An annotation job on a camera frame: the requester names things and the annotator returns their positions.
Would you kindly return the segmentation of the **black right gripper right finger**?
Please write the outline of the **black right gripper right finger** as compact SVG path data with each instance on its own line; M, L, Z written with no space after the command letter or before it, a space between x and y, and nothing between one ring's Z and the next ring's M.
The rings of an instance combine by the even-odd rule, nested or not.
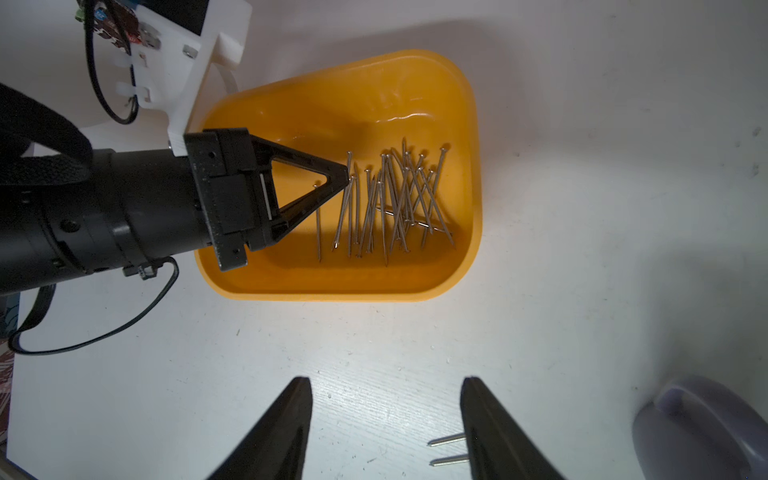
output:
M480 378L464 379L460 410L472 478L563 479Z

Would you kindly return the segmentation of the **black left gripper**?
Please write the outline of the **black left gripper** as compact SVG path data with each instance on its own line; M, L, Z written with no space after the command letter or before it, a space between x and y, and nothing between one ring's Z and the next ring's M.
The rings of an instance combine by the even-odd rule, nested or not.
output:
M243 128L184 135L219 269L248 263L346 189L349 168Z

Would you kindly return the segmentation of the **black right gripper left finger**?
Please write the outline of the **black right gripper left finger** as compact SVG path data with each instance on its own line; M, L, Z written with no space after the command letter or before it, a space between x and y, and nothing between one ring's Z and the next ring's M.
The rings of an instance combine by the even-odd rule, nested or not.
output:
M293 378L209 475L211 479L300 479L313 412L307 377Z

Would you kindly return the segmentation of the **yellow plastic storage box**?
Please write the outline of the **yellow plastic storage box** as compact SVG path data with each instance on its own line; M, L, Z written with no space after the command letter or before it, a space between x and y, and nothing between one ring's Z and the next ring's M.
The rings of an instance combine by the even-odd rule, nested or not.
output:
M235 300L422 301L468 272L482 195L474 95L445 57L407 50L247 90L204 128L244 127L349 166L353 187L278 244L222 271L196 253L210 287Z

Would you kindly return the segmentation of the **purple ceramic mug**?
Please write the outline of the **purple ceramic mug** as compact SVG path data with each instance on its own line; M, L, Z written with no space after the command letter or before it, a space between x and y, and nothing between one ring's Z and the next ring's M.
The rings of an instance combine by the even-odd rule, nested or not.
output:
M702 376L666 384L636 415L632 439L646 479L767 477L767 421Z

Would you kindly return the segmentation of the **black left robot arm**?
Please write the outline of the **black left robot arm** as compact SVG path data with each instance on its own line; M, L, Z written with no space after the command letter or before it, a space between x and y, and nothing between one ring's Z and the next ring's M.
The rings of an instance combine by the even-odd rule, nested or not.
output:
M1 90L1 290L16 293L212 248L230 271L348 183L347 168L244 128L185 136L187 152L95 149L70 121Z

